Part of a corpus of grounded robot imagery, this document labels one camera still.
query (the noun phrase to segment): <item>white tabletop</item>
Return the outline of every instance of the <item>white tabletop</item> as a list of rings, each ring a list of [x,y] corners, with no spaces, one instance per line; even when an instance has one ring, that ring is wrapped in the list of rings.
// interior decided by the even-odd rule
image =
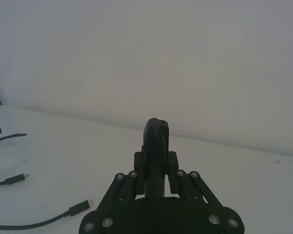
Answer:
[[[86,199],[96,209],[114,175],[133,169],[142,131],[0,106],[0,225],[47,220]],[[235,209],[247,234],[293,233],[293,157],[170,137],[180,168],[197,170],[224,206]],[[3,233],[77,234],[91,210],[45,227]]]

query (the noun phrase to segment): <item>white table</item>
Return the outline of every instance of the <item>white table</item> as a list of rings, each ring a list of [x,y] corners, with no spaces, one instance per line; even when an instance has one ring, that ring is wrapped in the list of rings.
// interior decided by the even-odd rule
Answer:
[[[143,139],[139,130],[8,106],[0,106],[0,125],[0,137],[28,133],[0,142],[0,180],[30,175],[0,187],[1,225],[44,221],[91,198],[96,209],[114,175],[133,169]],[[173,136],[170,150],[177,152],[180,168],[199,171],[220,202],[240,214],[247,234],[293,233],[293,157]],[[77,234],[91,210],[0,234]]]

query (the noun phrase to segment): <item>black cable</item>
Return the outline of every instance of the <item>black cable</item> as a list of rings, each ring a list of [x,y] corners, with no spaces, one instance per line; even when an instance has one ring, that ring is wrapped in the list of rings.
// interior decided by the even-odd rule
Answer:
[[[16,133],[16,134],[12,134],[9,136],[3,136],[3,137],[0,137],[0,141],[5,140],[5,139],[9,139],[9,138],[13,138],[13,137],[22,137],[22,136],[27,136],[27,133]]]
[[[67,217],[69,215],[74,216],[82,211],[89,209],[90,206],[92,206],[92,205],[93,205],[92,200],[86,200],[86,201],[83,201],[75,206],[72,206],[71,208],[68,209],[68,211],[64,212],[63,214],[58,215],[58,216],[56,216],[52,219],[49,219],[47,221],[35,223],[35,224],[29,224],[29,225],[13,225],[13,226],[0,225],[0,230],[26,230],[26,229],[33,229],[33,228],[42,227],[47,224],[53,223],[61,218]]]
[[[28,177],[28,174],[20,174],[20,175],[13,176],[13,177],[5,179],[4,181],[1,181],[0,186],[14,184],[16,182],[25,180],[27,177]]]

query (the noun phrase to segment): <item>white wall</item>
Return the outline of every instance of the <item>white wall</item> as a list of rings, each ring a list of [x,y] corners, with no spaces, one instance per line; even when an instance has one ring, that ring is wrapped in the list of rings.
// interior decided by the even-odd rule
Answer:
[[[293,155],[293,0],[0,0],[0,96]]]
[[[0,124],[2,135],[28,133],[0,142],[0,179],[30,174],[24,183],[0,188],[0,224],[44,220],[89,198],[95,209],[113,176],[132,170],[143,137],[139,130],[6,106]],[[180,168],[197,170],[221,203],[240,214],[246,234],[293,234],[293,157],[175,136],[170,149]],[[35,234],[75,234],[85,214]]]

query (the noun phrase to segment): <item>metal bolt head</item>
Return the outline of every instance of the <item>metal bolt head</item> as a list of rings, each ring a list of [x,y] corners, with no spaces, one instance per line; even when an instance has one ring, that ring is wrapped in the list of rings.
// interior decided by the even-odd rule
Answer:
[[[183,176],[185,173],[183,171],[177,171],[177,175]]]
[[[116,176],[116,178],[117,178],[117,179],[122,179],[122,178],[124,178],[124,176],[123,176],[122,174],[118,174],[118,175]]]
[[[131,172],[131,173],[130,173],[130,176],[131,176],[131,177],[136,177],[136,176],[137,176],[137,173],[136,173],[136,172]]]
[[[84,231],[89,232],[94,228],[94,223],[88,222],[84,225]]]
[[[111,218],[105,218],[102,221],[102,226],[105,227],[105,228],[108,228],[108,227],[112,226],[112,224],[113,224],[113,219],[111,219]]]
[[[212,224],[219,224],[220,220],[219,218],[212,214],[210,217],[209,217],[209,221],[212,223]]]
[[[192,173],[191,173],[191,176],[192,176],[193,178],[197,178],[199,175],[198,175],[196,172],[192,172]]]
[[[235,221],[233,218],[228,220],[228,223],[230,224],[230,226],[236,228],[238,226],[238,222]]]

